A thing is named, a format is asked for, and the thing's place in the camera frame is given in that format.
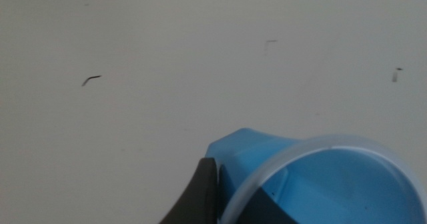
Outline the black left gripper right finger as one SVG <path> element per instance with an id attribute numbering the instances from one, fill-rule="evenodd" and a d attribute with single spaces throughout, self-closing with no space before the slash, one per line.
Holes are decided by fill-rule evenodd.
<path id="1" fill-rule="evenodd" d="M 237 220 L 238 224 L 297 224 L 274 200 L 259 188 Z"/>

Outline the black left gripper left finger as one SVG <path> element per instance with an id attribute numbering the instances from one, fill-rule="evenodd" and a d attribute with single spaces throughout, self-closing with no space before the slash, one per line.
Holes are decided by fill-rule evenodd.
<path id="1" fill-rule="evenodd" d="M 214 158 L 204 157 L 184 192 L 160 224 L 218 222 L 218 174 Z"/>

